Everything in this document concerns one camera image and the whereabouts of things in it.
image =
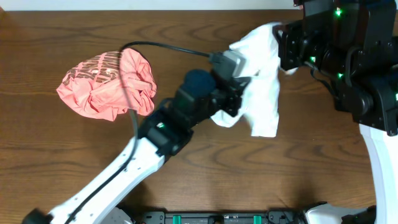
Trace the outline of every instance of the green connector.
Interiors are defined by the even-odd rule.
[[[254,216],[253,224],[261,224],[261,216],[260,215]]]
[[[173,216],[173,224],[181,224],[181,216],[180,215]]]

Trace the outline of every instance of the white cloth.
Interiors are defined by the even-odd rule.
[[[248,64],[241,77],[251,77],[251,82],[243,93],[238,115],[231,117],[220,110],[211,117],[217,125],[232,127],[243,115],[251,126],[251,136],[276,136],[279,122],[280,58],[272,27],[277,24],[280,23],[271,22],[260,26],[229,46],[231,50],[236,50],[246,57]]]

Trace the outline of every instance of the pink cloth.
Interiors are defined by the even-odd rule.
[[[69,70],[57,92],[78,114],[114,121],[129,109],[122,89],[125,86],[132,101],[130,109],[144,116],[151,114],[156,84],[148,61],[135,50],[126,49],[121,65],[123,85],[118,75],[118,52],[106,52]]]

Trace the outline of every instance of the table surface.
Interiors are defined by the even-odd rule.
[[[212,52],[225,50],[270,21],[299,11],[8,12],[0,21],[0,223],[20,223],[33,208],[49,211],[80,191],[125,147],[129,117],[84,118],[57,95],[79,62],[150,40]],[[209,69],[201,57],[137,48],[152,65],[159,103],[185,73]],[[222,128],[211,120],[177,156],[127,197],[134,209],[266,210],[320,200],[341,207],[374,205],[366,146],[347,113],[301,68],[279,75],[276,138],[252,138],[245,120]]]

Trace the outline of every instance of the cable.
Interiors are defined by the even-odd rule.
[[[310,71],[312,78],[314,78],[316,81],[322,83],[323,86],[326,87],[326,89],[328,89],[329,93],[336,99],[338,99],[338,95],[336,94],[336,92],[334,91],[334,89],[329,85],[329,83],[326,80],[322,80],[319,79],[317,77],[315,77],[314,75],[314,69],[311,69]]]
[[[161,43],[157,43],[157,42],[149,42],[149,41],[134,41],[128,44],[123,45],[118,53],[118,60],[119,60],[119,80],[123,89],[123,93],[124,96],[127,99],[127,105],[129,108],[132,108],[132,104],[131,104],[131,100],[130,100],[130,96],[129,93],[127,92],[127,88],[125,88],[124,86],[124,82],[122,80],[122,76],[121,76],[121,57],[122,57],[122,52],[124,49],[127,49],[133,45],[152,45],[152,46],[158,46],[158,47],[165,47],[167,49],[172,49],[172,50],[178,50],[181,52],[185,52],[185,53],[190,53],[190,54],[194,54],[194,55],[199,55],[199,56],[204,56],[204,57],[209,57],[210,55],[207,53],[203,53],[203,52],[197,52],[194,50],[189,50],[189,49],[183,49],[181,47],[176,47],[176,46],[172,46],[172,45],[168,45],[168,44],[161,44]],[[138,122],[137,122],[137,114],[136,111],[134,110],[129,110],[129,114],[130,114],[130,118],[132,121],[132,127],[134,130],[134,144],[132,147],[132,151],[129,155],[129,157],[127,158],[127,160],[123,163],[123,165],[111,176],[109,177],[105,182],[103,182],[95,191],[93,191],[86,199],[84,199],[84,201],[82,201],[81,204],[79,204],[79,206],[77,206],[77,208],[69,215],[68,219],[66,220],[65,224],[69,224],[70,222],[72,222],[77,213],[80,212],[80,210],[99,192],[101,191],[108,183],[110,183],[116,176],[118,176],[126,167],[127,165],[130,163],[132,157],[134,156],[134,154],[136,153],[137,150],[137,142],[138,140]]]
[[[172,49],[172,50],[178,50],[181,52],[190,53],[190,54],[194,54],[194,55],[210,57],[210,54],[208,54],[208,53],[197,52],[196,50],[183,49],[181,47],[176,47],[176,46],[169,45],[169,44],[161,44],[161,43],[150,42],[150,41],[134,41],[134,42],[125,44],[123,47],[121,47],[120,50],[123,51],[124,49],[129,48],[133,45],[152,45],[152,46],[164,47],[164,48]]]
[[[361,48],[358,46],[352,46],[351,48],[348,49],[347,52],[347,58],[346,58],[346,72],[344,74],[345,76],[345,82],[348,86],[353,86],[351,82],[351,57],[353,56],[354,52],[357,50],[360,50]]]

